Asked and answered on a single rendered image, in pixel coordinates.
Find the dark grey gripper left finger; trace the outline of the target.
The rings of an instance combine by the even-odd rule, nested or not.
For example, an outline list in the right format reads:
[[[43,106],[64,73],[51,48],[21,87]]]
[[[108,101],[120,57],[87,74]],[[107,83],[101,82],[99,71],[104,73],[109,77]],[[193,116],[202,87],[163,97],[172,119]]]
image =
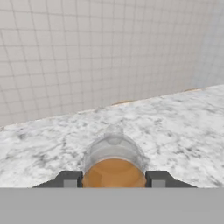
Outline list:
[[[61,171],[54,179],[36,185],[38,188],[82,188],[82,171]]]

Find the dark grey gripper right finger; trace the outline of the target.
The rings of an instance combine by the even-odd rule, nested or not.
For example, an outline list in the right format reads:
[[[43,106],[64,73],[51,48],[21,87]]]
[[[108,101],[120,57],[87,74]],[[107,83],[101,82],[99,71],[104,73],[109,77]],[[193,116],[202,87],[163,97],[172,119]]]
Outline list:
[[[168,171],[146,171],[146,187],[150,188],[177,188],[192,187],[192,185],[175,179]]]

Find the clear honey bottle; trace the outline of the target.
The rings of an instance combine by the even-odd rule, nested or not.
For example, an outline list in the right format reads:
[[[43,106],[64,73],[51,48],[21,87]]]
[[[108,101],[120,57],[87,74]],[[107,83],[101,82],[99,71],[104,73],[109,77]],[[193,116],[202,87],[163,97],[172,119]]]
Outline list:
[[[141,148],[119,125],[108,126],[88,147],[83,159],[84,187],[145,187]]]

